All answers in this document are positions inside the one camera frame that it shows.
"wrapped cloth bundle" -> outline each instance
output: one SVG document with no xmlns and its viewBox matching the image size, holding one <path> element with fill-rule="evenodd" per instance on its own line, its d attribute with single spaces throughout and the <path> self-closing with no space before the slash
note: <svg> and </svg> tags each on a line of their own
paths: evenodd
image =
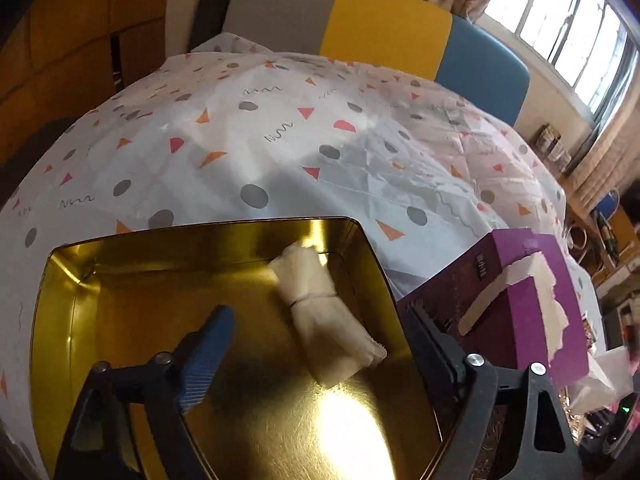
<svg viewBox="0 0 640 480">
<path fill-rule="evenodd" d="M 291 308 L 293 324 L 305 347 L 310 369 L 326 388 L 386 357 L 335 293 L 329 272 L 313 247 L 295 243 L 270 263 L 278 292 Z"/>
</svg>

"gold metal tin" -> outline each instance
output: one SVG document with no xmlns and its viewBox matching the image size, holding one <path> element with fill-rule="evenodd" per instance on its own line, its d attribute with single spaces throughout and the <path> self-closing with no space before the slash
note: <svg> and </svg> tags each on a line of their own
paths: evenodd
<svg viewBox="0 0 640 480">
<path fill-rule="evenodd" d="M 331 390 L 309 374 L 267 267 L 297 240 L 318 248 L 344 303 L 388 351 Z M 423 476 L 440 448 L 436 420 L 386 279 L 347 218 L 180 226 L 55 249 L 31 345 L 33 422 L 50 476 L 92 363 L 144 363 L 220 303 L 234 310 L 233 343 L 186 416 L 220 480 Z M 165 479 L 144 409 L 131 416 L 148 478 Z"/>
</svg>

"wall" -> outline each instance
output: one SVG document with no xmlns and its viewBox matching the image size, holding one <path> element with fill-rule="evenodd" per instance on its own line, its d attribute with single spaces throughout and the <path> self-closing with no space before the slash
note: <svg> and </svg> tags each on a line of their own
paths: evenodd
<svg viewBox="0 0 640 480">
<path fill-rule="evenodd" d="M 529 69 L 529 91 L 514 126 L 516 131 L 525 140 L 531 141 L 540 126 L 551 123 L 560 131 L 562 145 L 574 154 L 591 131 L 588 108 L 548 67 L 546 61 L 516 40 L 502 25 L 487 15 L 481 16 L 476 24 L 513 50 Z"/>
</svg>

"white cloth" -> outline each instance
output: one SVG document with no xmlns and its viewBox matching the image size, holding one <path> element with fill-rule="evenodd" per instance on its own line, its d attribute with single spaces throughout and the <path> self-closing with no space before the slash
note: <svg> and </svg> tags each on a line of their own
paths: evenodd
<svg viewBox="0 0 640 480">
<path fill-rule="evenodd" d="M 311 373 L 325 388 L 386 357 L 385 348 L 335 295 L 334 282 L 315 248 L 293 244 L 269 266 L 278 277 L 282 299 L 291 307 Z"/>
<path fill-rule="evenodd" d="M 31 327 L 60 245 L 169 225 L 348 216 L 400 298 L 492 229 L 559 236 L 557 184 L 541 184 L 542 165 L 512 128 L 453 92 L 229 34 L 211 44 L 222 52 L 169 58 L 85 114 L 0 210 L 0 418 L 43 476 Z"/>
</svg>

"yellow pillow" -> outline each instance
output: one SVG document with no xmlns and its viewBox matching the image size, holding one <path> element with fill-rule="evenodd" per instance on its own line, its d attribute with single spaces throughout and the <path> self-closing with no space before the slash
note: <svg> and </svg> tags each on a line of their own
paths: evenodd
<svg viewBox="0 0 640 480">
<path fill-rule="evenodd" d="M 320 54 L 433 80 L 452 16 L 422 0 L 335 0 Z"/>
</svg>

